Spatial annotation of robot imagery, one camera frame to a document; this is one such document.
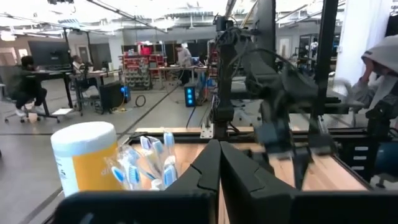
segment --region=toothbrush head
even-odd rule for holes
[[[139,184],[140,176],[136,166],[129,167],[129,173],[127,174],[127,180],[130,184]]]
[[[116,178],[116,180],[118,180],[120,183],[123,183],[124,179],[125,179],[123,171],[121,171],[117,167],[112,167],[111,170],[112,170],[112,174]]]
[[[164,145],[166,147],[170,147],[174,145],[174,135],[173,133],[164,133],[163,134]]]
[[[163,144],[162,144],[162,142],[156,141],[152,145],[153,145],[153,147],[156,150],[158,155],[163,153]]]
[[[165,166],[164,174],[163,174],[163,184],[165,188],[172,185],[174,181],[177,180],[177,171],[175,170],[174,165],[169,164]]]
[[[136,161],[141,157],[139,152],[136,151],[135,149],[131,149],[130,151],[128,151],[128,155],[129,155],[129,162],[131,164],[135,164]]]
[[[147,137],[141,136],[141,137],[139,138],[139,140],[140,140],[140,142],[141,142],[141,147],[142,147],[143,149],[146,149],[146,150],[151,149],[152,144],[150,143],[150,140],[149,140]]]

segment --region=container lid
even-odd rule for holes
[[[106,149],[116,141],[116,130],[111,123],[95,121],[73,124],[51,136],[56,156],[76,156]]]

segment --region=ceiling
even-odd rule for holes
[[[211,26],[215,15],[226,12],[228,2],[234,0],[90,0],[105,6],[124,11],[147,24],[160,29],[171,27]],[[232,10],[233,17],[243,21],[256,0],[235,0]],[[302,17],[322,9],[322,0],[276,0],[277,18],[284,17],[291,11],[303,5],[296,12],[284,19],[277,19],[279,24],[291,24]],[[342,20],[344,6],[340,7],[338,20]],[[18,16],[24,20],[11,19],[6,15]],[[317,20],[320,15],[314,15],[307,21]],[[82,30],[112,33],[120,29],[143,29],[145,25],[103,9],[88,0],[74,0],[74,4],[49,4],[47,0],[13,0],[2,2],[0,9],[0,30],[25,33],[59,34],[62,29],[51,24],[32,22],[41,21],[51,24],[61,24]]]

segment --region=person standing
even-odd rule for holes
[[[175,49],[178,55],[177,64],[182,67],[178,79],[181,80],[181,86],[184,86],[189,82],[189,77],[192,72],[191,70],[185,69],[192,66],[192,55],[189,50],[185,47],[182,47],[181,44],[177,44]]]

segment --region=person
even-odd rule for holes
[[[26,77],[36,71],[33,57],[30,55],[23,56],[21,58],[21,64],[21,71],[13,75],[10,79],[10,97],[16,101],[15,113],[21,118],[25,117],[26,113],[22,110],[22,107],[30,100],[35,99],[34,105],[29,111],[37,114],[44,114],[45,111],[41,106],[47,96],[47,90],[45,88],[39,88],[36,80],[33,78],[30,79]]]
[[[83,74],[82,67],[84,67],[83,60],[78,55],[74,55],[73,59],[73,69],[76,74]],[[98,89],[98,82],[96,78],[87,78],[86,80],[78,80],[77,85],[83,90],[89,89],[89,87],[94,86]]]
[[[362,56],[365,72],[353,86],[355,100],[364,103],[365,108],[373,109],[379,102],[398,106],[394,92],[398,90],[398,35],[386,37]],[[371,74],[379,75],[375,82],[370,82]],[[388,173],[398,176],[398,151],[394,142],[382,143],[377,153],[375,173]]]
[[[191,56],[191,53],[189,52],[189,50],[186,49],[185,47],[182,47],[181,44],[177,44],[175,46],[175,49],[176,49],[177,55],[178,55],[177,64],[179,66],[183,67],[183,69],[181,69],[181,71],[180,71],[180,75],[178,76],[178,78],[181,80],[181,86],[184,86],[185,84],[187,84],[189,82],[189,77],[192,72],[191,70],[187,70],[184,68],[191,67],[192,56]]]

